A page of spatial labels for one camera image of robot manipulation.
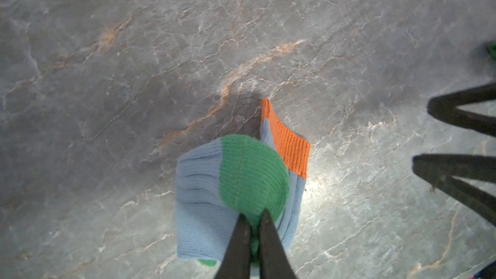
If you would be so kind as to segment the blue green orange sock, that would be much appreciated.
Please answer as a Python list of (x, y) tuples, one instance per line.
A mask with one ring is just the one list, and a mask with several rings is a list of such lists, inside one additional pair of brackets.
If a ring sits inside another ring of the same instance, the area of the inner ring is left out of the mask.
[(240, 214), (258, 250), (258, 224), (269, 211), (284, 248), (297, 230), (311, 144), (261, 103), (260, 137), (231, 134), (183, 154), (176, 166), (177, 252), (214, 266), (223, 260)]

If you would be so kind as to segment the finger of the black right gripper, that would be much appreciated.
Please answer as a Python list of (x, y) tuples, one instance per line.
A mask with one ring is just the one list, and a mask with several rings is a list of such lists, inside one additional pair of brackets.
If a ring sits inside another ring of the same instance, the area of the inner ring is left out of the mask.
[(489, 101), (495, 101), (495, 83), (431, 98), (426, 109), (443, 123), (495, 137), (495, 117), (459, 108)]
[(422, 154), (413, 158), (415, 175), (495, 225), (495, 196), (465, 179), (495, 183), (495, 158), (465, 154)]

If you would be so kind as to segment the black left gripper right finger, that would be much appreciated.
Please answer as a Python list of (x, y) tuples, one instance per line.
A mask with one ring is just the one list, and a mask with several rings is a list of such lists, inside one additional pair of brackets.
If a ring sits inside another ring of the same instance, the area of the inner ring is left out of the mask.
[(285, 254), (271, 213), (265, 209), (258, 227), (260, 278), (297, 279)]

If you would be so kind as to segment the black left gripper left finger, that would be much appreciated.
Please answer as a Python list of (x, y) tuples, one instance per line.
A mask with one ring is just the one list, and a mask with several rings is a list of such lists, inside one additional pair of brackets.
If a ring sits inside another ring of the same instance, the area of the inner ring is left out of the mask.
[(251, 225), (240, 214), (214, 279), (247, 279), (251, 273)]

